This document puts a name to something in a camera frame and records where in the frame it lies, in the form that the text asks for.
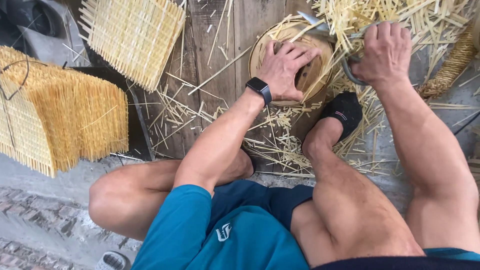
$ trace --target white logo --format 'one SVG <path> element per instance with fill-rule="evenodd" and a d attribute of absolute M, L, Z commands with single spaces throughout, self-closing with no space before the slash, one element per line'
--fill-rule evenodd
<path fill-rule="evenodd" d="M 230 230 L 232 229 L 232 227 L 230 227 L 229 225 L 230 223 L 223 225 L 222 231 L 220 231 L 219 229 L 216 230 L 216 234 L 220 242 L 227 240 L 228 237 L 230 236 Z"/>

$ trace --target metal shears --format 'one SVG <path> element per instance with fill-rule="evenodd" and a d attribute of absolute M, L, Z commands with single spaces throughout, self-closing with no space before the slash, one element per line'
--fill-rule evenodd
<path fill-rule="evenodd" d="M 300 12 L 300 11 L 298 11 L 298 14 L 300 14 L 305 20 L 307 20 L 312 25 L 316 24 L 320 21 L 320 19 L 318 19 L 317 17 L 305 14 L 305 13 Z M 308 35 L 319 36 L 323 39 L 326 39 L 327 41 L 329 41 L 331 43 L 336 43 L 337 42 L 336 36 L 330 35 L 330 26 L 327 23 L 319 24 L 318 26 L 308 30 L 306 33 Z M 349 38 L 362 38 L 363 37 L 363 31 L 360 31 L 358 33 L 350 34 L 350 35 L 348 35 L 348 37 Z M 349 60 L 358 63 L 358 62 L 361 61 L 361 58 L 359 58 L 358 56 L 355 56 L 355 55 L 348 55 L 346 57 L 343 57 L 340 60 L 341 63 L 342 63 L 343 71 L 345 72 L 345 75 L 347 76 L 347 78 L 355 84 L 358 84 L 358 85 L 361 85 L 361 86 L 367 86 L 368 83 L 360 80 L 359 78 L 355 77 L 352 74 L 352 70 L 351 70 L 351 68 L 348 64 Z"/>

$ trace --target black smartwatch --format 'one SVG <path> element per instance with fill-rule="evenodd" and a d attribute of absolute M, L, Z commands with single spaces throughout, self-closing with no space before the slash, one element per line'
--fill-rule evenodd
<path fill-rule="evenodd" d="M 257 77 L 253 77 L 245 84 L 245 87 L 252 89 L 258 94 L 262 95 L 265 101 L 265 105 L 272 102 L 272 94 L 270 94 L 270 89 L 268 84 Z"/>

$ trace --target white slipper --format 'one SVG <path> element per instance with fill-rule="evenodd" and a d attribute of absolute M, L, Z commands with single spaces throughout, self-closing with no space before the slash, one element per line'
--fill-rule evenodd
<path fill-rule="evenodd" d="M 107 251 L 95 266 L 95 270 L 129 270 L 130 267 L 130 261 L 124 255 Z"/>

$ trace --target person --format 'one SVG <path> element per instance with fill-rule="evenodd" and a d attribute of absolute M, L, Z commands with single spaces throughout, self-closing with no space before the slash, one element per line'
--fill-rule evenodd
<path fill-rule="evenodd" d="M 240 150 L 264 99 L 247 87 L 183 160 L 121 167 L 90 188 L 99 226 L 144 240 L 133 269 L 478 269 L 479 194 L 454 135 L 408 78 L 410 33 L 398 23 L 367 29 L 353 73 L 376 91 L 413 185 L 404 220 L 368 178 L 332 152 L 362 113 L 355 93 L 328 103 L 302 151 L 312 189 L 267 188 Z M 258 78 L 273 100 L 301 100 L 295 73 L 320 54 L 274 42 Z"/>

